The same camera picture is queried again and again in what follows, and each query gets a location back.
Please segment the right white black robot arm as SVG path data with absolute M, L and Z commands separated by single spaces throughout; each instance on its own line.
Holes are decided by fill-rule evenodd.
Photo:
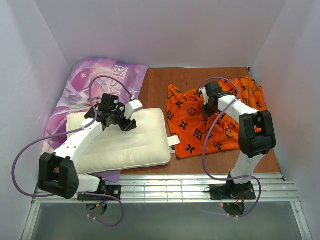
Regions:
M 220 189 L 230 195 L 241 194 L 249 189 L 260 160 L 276 146 L 272 115 L 247 106 L 232 93 L 223 91 L 218 82 L 207 83 L 199 92 L 203 95 L 205 115 L 210 117 L 221 111 L 238 123 L 240 155 Z

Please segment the cream white pillow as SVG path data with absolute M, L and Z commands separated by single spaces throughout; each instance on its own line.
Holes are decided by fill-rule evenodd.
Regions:
M 131 117 L 128 132 L 111 125 L 87 147 L 76 164 L 78 174 L 155 167 L 171 160 L 165 117 L 159 108 L 146 108 Z

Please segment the orange black patterned pillowcase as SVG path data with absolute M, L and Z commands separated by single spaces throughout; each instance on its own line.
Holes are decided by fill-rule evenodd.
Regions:
M 250 76 L 240 76 L 230 81 L 217 80 L 224 92 L 240 96 L 247 106 L 258 111 L 266 110 L 263 88 Z M 239 125 L 226 113 L 208 117 L 202 110 L 204 98 L 197 89 L 185 93 L 174 85 L 167 88 L 167 122 L 171 135 L 178 135 L 176 157 L 185 159 L 239 149 Z

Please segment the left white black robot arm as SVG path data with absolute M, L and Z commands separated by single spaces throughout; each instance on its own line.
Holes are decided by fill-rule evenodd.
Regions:
M 119 126 L 123 132 L 135 129 L 137 122 L 131 117 L 142 109 L 138 99 L 132 98 L 123 104 L 118 96 L 103 94 L 101 102 L 84 115 L 78 132 L 71 133 L 54 152 L 41 155 L 38 188 L 67 200 L 86 192 L 101 194 L 103 180 L 98 176 L 78 173 L 76 166 L 85 150 L 109 126 Z

